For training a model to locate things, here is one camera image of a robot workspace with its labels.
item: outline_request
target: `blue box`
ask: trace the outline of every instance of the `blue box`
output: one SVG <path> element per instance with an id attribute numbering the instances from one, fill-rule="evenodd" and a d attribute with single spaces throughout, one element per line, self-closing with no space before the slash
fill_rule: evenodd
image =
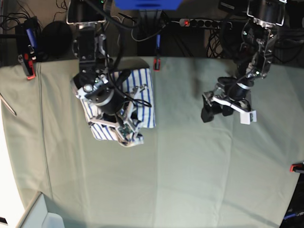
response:
<path id="1" fill-rule="evenodd" d="M 182 0 L 116 0 L 121 10 L 176 10 Z"/>

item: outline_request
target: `power strip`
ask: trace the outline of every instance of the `power strip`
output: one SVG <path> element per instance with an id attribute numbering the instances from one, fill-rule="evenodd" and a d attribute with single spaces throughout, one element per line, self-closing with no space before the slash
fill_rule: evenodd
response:
<path id="1" fill-rule="evenodd" d="M 181 27 L 203 28 L 203 29 L 220 29 L 222 21 L 208 19 L 180 19 Z M 227 22 L 226 28 L 233 29 L 233 24 Z"/>

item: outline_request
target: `folded cloth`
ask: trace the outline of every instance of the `folded cloth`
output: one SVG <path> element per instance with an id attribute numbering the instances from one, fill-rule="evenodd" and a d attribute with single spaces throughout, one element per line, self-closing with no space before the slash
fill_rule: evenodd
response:
<path id="1" fill-rule="evenodd" d="M 115 72 L 112 74 L 113 79 L 119 77 L 121 72 Z M 149 102 L 152 107 L 145 107 L 143 105 L 138 105 L 136 110 L 138 120 L 142 122 L 142 127 L 144 128 L 154 128 L 155 127 L 155 108 L 154 108 L 154 97 L 153 97 L 153 83 L 151 79 L 150 69 L 139 69 L 131 71 L 131 75 L 127 80 L 124 81 L 122 90 L 126 93 L 133 90 L 134 87 L 141 85 L 147 85 L 147 88 L 141 92 L 140 99 Z M 102 112 L 100 109 L 94 105 L 89 104 L 81 100 L 82 106 L 85 111 L 86 121 L 90 122 L 90 119 L 93 117 L 97 117 Z M 115 140 L 117 141 L 117 136 L 114 131 L 112 131 L 108 126 L 101 125 L 100 123 L 95 123 L 91 125 L 91 130 L 93 136 L 97 140 Z M 139 135 L 140 142 L 135 144 L 142 144 L 143 137 Z"/>

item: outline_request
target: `blue and white striped cloth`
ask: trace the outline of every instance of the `blue and white striped cloth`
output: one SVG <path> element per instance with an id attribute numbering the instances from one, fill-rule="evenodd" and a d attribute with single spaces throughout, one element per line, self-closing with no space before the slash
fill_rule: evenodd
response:
<path id="1" fill-rule="evenodd" d="M 117 79 L 121 72 L 115 72 L 112 77 Z M 153 97 L 153 82 L 150 74 L 150 69 L 140 69 L 131 71 L 131 75 L 127 80 L 124 81 L 122 90 L 124 92 L 130 92 L 136 86 L 147 85 L 147 89 L 143 90 L 140 94 L 139 99 L 148 101 L 152 108 L 144 107 L 139 105 L 137 109 L 138 120 L 143 122 L 144 128 L 154 128 L 155 127 L 155 108 L 154 108 L 154 97 Z M 89 105 L 87 102 L 81 100 L 81 104 L 85 111 L 85 117 L 87 122 L 90 119 L 97 117 L 101 114 L 100 109 L 96 105 Z M 102 126 L 101 124 L 95 123 L 91 126 L 93 136 L 97 140 L 115 140 L 117 141 L 116 134 L 109 129 L 107 126 Z"/>

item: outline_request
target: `striped towel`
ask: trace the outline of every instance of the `striped towel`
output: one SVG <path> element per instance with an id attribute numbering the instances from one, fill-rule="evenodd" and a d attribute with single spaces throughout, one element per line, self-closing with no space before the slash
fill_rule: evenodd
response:
<path id="1" fill-rule="evenodd" d="M 112 77 L 117 79 L 121 72 L 115 72 Z M 148 101 L 152 108 L 144 107 L 139 105 L 136 112 L 138 120 L 142 122 L 142 127 L 144 128 L 154 128 L 155 127 L 155 108 L 154 108 L 154 98 L 153 98 L 153 83 L 150 75 L 150 69 L 140 69 L 131 71 L 131 75 L 127 80 L 124 81 L 122 90 L 124 92 L 130 92 L 136 86 L 147 85 L 147 89 L 141 92 L 141 97 L 139 99 Z M 94 104 L 88 104 L 81 100 L 82 106 L 85 110 L 86 121 L 90 122 L 90 119 L 97 117 L 101 114 L 100 109 Z M 95 123 L 91 126 L 93 136 L 97 140 L 115 140 L 117 141 L 116 134 L 109 129 L 107 126 L 102 126 L 101 124 Z"/>

